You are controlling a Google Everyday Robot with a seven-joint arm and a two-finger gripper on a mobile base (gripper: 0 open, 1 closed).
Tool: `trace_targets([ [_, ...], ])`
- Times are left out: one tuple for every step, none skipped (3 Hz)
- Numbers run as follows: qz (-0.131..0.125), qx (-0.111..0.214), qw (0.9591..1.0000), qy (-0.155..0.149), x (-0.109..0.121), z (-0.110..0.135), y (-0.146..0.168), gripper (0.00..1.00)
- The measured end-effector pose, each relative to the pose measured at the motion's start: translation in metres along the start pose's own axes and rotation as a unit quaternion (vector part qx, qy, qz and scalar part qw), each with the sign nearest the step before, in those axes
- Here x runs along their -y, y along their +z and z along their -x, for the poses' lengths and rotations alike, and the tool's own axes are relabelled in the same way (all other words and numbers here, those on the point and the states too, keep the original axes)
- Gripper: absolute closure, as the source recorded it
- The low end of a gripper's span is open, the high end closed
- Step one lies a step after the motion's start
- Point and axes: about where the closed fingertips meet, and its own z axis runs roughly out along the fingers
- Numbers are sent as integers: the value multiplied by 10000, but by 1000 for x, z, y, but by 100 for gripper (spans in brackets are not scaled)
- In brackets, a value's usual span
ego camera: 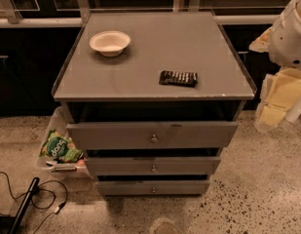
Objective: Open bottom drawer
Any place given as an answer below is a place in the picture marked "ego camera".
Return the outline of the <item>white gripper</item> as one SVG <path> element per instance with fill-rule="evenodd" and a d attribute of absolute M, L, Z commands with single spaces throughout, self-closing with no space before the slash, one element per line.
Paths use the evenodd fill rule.
<path fill-rule="evenodd" d="M 282 67 L 275 75 L 267 74 L 255 113 L 256 130 L 267 133 L 275 129 L 300 98 L 301 70 Z"/>

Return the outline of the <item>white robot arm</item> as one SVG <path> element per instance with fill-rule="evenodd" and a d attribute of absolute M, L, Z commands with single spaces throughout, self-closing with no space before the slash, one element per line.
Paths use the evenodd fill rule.
<path fill-rule="evenodd" d="M 249 49 L 267 53 L 281 69 L 263 81 L 254 126 L 265 133 L 301 115 L 301 0 L 291 0 Z"/>

